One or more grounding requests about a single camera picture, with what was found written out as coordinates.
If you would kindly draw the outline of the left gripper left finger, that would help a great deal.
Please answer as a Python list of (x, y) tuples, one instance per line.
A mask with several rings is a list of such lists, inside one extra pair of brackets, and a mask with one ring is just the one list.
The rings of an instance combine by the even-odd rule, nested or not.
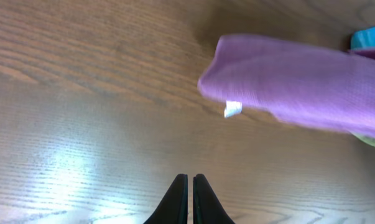
[(144, 224), (187, 224), (188, 175), (178, 174)]

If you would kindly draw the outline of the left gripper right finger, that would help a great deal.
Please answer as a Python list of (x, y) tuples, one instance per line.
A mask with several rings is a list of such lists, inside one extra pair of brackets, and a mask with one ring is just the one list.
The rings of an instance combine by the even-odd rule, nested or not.
[(203, 174), (193, 178), (193, 223), (234, 224)]

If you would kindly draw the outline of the purple microfiber cloth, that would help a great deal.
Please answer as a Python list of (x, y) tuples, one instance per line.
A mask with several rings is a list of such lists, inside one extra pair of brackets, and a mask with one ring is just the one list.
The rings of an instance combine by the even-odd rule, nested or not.
[(302, 126), (375, 138), (375, 48), (349, 52), (232, 34), (219, 39), (201, 94)]

